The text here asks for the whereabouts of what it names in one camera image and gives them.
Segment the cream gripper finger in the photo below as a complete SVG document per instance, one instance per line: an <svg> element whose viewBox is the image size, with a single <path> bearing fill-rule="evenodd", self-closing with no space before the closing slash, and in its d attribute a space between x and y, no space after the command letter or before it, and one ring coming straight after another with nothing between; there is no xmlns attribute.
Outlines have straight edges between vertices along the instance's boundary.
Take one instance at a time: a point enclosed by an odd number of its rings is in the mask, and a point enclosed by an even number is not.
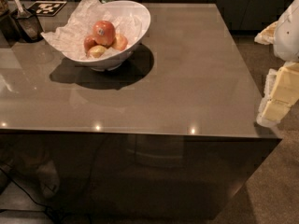
<svg viewBox="0 0 299 224"><path fill-rule="evenodd" d="M262 45L274 44L277 25L276 21L272 22L255 36L254 41Z"/></svg>

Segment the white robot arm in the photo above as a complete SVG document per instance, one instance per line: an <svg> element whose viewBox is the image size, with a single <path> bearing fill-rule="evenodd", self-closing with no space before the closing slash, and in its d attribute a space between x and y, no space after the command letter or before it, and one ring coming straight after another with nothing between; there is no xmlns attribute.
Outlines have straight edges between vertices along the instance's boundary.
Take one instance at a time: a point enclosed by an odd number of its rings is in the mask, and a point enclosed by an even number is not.
<svg viewBox="0 0 299 224"><path fill-rule="evenodd" d="M278 70L270 69L266 76L256 118L259 125L273 127L299 100L299 0L293 0L279 19L258 33L254 41L272 44L274 55L284 61Z"/></svg>

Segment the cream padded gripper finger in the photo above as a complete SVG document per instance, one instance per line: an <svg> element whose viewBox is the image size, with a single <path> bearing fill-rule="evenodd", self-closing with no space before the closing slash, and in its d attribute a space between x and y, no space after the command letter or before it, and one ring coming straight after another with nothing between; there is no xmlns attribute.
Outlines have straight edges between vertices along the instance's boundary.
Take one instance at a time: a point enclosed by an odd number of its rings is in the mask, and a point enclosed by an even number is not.
<svg viewBox="0 0 299 224"><path fill-rule="evenodd" d="M299 100L299 63L285 62L278 70L270 69L263 94L256 121L261 126L273 127Z"/></svg>

